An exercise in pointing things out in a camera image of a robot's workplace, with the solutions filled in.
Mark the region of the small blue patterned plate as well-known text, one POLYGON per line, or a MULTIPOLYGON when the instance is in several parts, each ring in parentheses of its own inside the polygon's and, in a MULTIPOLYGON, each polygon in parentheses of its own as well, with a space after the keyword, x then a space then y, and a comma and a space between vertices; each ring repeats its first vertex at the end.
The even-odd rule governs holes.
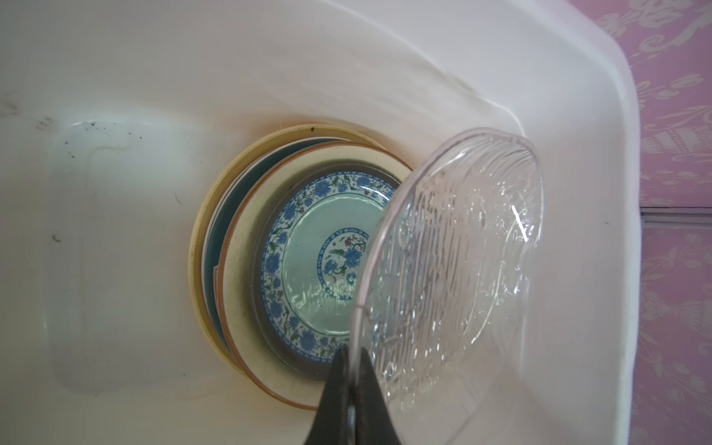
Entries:
POLYGON ((271 209, 251 271, 251 305, 289 368, 323 380, 349 341, 353 299, 371 235, 401 181, 356 161, 299 174, 271 209))

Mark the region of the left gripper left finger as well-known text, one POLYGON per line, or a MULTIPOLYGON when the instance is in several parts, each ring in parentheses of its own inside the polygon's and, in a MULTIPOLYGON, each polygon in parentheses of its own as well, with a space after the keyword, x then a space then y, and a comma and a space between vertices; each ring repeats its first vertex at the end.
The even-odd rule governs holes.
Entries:
POLYGON ((324 391, 305 445, 346 445, 352 438, 349 427, 349 348, 335 354, 324 391))

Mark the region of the pale yellow round plate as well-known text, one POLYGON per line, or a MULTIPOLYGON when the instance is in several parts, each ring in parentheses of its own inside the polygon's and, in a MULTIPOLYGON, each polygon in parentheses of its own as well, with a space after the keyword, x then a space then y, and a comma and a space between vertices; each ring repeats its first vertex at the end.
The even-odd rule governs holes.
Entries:
POLYGON ((227 363, 228 366, 235 369, 241 375, 244 371, 240 367, 237 359, 232 356, 230 350, 221 341, 218 330, 213 325, 213 322, 211 322, 207 303, 205 302, 201 265, 208 226, 220 198, 223 197, 235 178, 237 178, 239 174, 242 174, 248 166, 252 165, 252 163, 257 161, 260 157, 282 146, 310 137, 337 137, 354 143, 385 149, 380 142, 376 139, 372 139, 365 133, 328 123, 300 124, 269 133, 269 135, 265 135, 265 137, 253 142, 249 146, 243 144, 239 147, 237 157, 219 174, 211 186, 210 191, 205 196, 194 223, 187 256, 187 276, 195 319, 204 337, 211 345, 211 348, 213 348, 217 355, 227 363))

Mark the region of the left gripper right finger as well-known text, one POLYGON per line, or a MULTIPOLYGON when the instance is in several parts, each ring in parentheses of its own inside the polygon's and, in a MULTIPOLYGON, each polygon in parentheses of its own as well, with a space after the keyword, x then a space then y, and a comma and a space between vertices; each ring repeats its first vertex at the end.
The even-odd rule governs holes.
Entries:
POLYGON ((401 445, 366 348, 361 348, 354 386, 355 443, 401 445))

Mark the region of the large green red rimmed plate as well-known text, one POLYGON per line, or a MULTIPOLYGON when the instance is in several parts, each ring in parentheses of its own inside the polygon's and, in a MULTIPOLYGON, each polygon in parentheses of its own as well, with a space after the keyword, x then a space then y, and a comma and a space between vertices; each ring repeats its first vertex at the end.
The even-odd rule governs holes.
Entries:
POLYGON ((204 239, 201 258, 202 300, 205 303, 209 319, 218 336, 218 342, 227 346, 218 313, 214 278, 217 274, 221 251, 227 230, 237 212, 238 207, 246 198, 250 189, 278 163, 288 156, 311 146, 345 141, 345 138, 335 136, 310 137, 291 142, 275 148, 256 161, 252 161, 238 174, 230 176, 231 182, 226 191, 222 192, 216 210, 211 215, 206 237, 204 239))

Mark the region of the beige plate brown rim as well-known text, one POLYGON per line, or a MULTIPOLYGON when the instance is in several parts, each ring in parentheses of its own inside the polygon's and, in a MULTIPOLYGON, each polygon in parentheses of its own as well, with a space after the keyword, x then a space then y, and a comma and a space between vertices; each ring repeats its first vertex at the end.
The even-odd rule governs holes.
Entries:
POLYGON ((378 167, 394 174, 400 184, 411 172, 404 161, 386 150, 357 143, 330 143, 292 154, 276 163, 250 189, 227 230, 218 263, 216 301, 230 352, 256 386, 274 399, 302 410, 317 407, 324 379, 297 373, 267 344, 251 305, 251 266, 271 209, 298 175, 343 161, 378 167))

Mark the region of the clear glass plate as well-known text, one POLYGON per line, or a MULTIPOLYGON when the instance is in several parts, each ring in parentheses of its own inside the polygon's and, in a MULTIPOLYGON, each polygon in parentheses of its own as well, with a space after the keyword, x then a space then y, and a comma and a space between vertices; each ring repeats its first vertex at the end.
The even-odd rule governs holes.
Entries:
POLYGON ((349 342, 349 427, 366 348, 402 444, 446 444, 474 419, 517 342, 544 216, 526 138, 446 141, 389 201, 370 240, 349 342))

